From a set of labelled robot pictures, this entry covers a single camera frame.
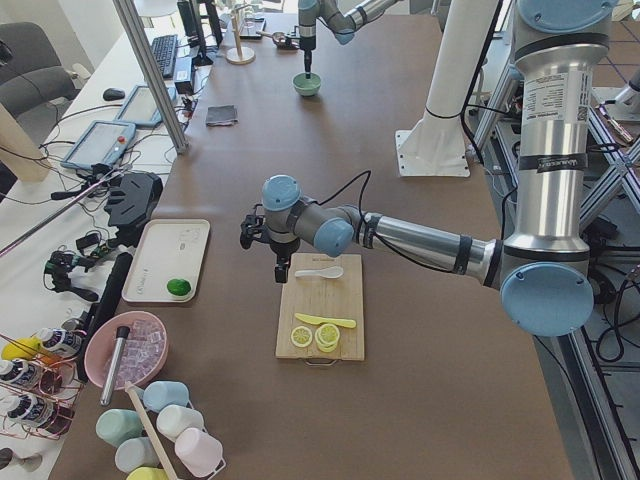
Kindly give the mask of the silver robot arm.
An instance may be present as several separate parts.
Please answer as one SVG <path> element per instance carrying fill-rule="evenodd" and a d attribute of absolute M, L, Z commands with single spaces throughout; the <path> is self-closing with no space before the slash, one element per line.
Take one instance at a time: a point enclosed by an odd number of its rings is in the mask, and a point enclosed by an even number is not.
<path fill-rule="evenodd" d="M 337 1 L 298 1 L 304 77 L 311 75 L 317 21 L 344 45 L 399 1 L 362 1 L 343 14 Z M 502 1 L 451 1 L 423 117 L 396 131 L 403 176 L 462 176 L 468 165 L 458 117 L 463 119 L 494 33 Z M 291 176 L 264 183 L 261 203 L 241 224 L 240 243 L 268 244 L 275 279 L 288 280 L 291 256 L 303 240 L 330 257 L 351 243 L 386 249 L 421 267 L 468 275 L 500 291 L 509 318 L 527 332 L 563 336 L 582 327 L 594 308 L 587 279 L 589 246 L 580 236 L 580 202 L 588 165 L 587 139 L 593 67 L 609 50 L 618 1 L 516 1 L 515 68 L 524 96 L 514 231 L 481 241 L 362 212 L 324 208 L 303 195 Z"/>
<path fill-rule="evenodd" d="M 316 48 L 316 21 L 320 20 L 341 45 L 350 42 L 364 25 L 376 20 L 395 5 L 395 0 L 361 1 L 343 14 L 334 0 L 299 0 L 299 46 L 304 53 L 304 74 L 311 77 L 312 52 Z"/>

